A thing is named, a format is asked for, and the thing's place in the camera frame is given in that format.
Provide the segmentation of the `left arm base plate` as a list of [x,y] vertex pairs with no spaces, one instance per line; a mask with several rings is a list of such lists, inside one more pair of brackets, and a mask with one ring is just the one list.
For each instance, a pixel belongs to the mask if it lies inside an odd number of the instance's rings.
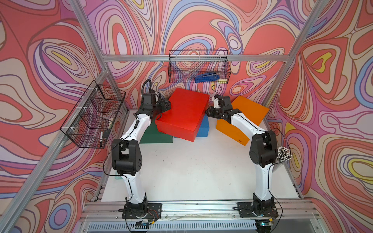
[[159,219],[162,203],[126,203],[118,212],[123,219]]

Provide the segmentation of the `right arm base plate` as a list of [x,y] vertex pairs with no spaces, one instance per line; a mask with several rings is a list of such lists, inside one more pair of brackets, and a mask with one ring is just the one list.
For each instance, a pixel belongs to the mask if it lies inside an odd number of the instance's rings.
[[258,218],[277,218],[279,213],[274,204],[259,204],[257,202],[238,202],[233,210],[238,211],[241,218],[258,217]]

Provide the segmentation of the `red shoebox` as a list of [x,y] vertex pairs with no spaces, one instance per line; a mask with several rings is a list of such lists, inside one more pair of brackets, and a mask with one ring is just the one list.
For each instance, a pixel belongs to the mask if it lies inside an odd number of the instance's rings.
[[177,88],[169,102],[171,109],[155,121],[158,131],[194,142],[208,107],[209,95]]

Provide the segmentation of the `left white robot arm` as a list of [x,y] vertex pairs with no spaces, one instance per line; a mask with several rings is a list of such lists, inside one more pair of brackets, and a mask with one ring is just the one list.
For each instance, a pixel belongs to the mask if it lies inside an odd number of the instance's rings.
[[142,154],[139,143],[155,117],[171,109],[171,104],[159,92],[142,94],[140,108],[126,133],[111,144],[112,168],[120,176],[129,192],[131,204],[146,201],[146,192],[140,181]]

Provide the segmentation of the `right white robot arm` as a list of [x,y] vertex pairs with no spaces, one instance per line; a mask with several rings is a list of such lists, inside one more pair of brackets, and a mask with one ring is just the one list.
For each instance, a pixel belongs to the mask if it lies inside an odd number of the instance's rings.
[[271,204],[275,198],[270,192],[273,165],[278,156],[276,135],[273,131],[260,128],[249,120],[239,109],[234,109],[230,98],[215,95],[213,105],[205,111],[208,117],[223,119],[251,137],[249,155],[255,164],[255,204]]

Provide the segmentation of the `orange shoebox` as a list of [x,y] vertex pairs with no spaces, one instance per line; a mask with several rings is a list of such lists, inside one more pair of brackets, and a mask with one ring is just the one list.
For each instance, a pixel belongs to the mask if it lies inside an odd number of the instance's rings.
[[[258,126],[269,112],[269,108],[264,107],[243,96],[238,96],[232,102],[232,106],[233,109],[239,109],[250,121]],[[239,128],[229,124],[223,119],[217,120],[216,129],[243,146],[246,146],[250,141],[249,137],[240,131]]]

